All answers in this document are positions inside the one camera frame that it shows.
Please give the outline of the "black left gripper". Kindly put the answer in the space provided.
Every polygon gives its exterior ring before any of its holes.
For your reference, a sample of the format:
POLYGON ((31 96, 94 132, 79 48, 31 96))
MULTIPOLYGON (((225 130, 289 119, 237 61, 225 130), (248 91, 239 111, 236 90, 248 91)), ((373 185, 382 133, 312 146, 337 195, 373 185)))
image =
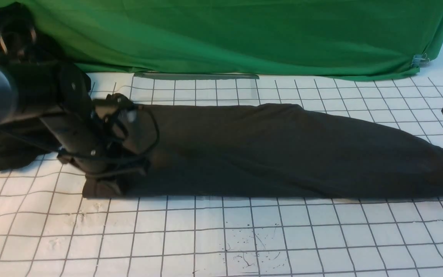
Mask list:
POLYGON ((85 197, 125 197, 128 178, 119 175, 146 175, 149 161, 125 149, 117 141, 91 131, 58 131, 62 149, 58 159, 85 173, 85 197))

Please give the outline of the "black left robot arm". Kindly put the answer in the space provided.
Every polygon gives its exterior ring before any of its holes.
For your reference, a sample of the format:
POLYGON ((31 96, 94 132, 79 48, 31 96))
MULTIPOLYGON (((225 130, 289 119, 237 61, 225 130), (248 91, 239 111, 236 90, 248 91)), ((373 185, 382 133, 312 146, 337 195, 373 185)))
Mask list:
POLYGON ((104 99, 88 94, 84 74, 63 62, 0 65, 0 131, 42 150, 57 152, 62 164, 85 174, 84 198, 138 198, 148 153, 137 126, 142 106, 115 93, 104 99), (38 119, 60 147, 18 134, 5 125, 38 119))

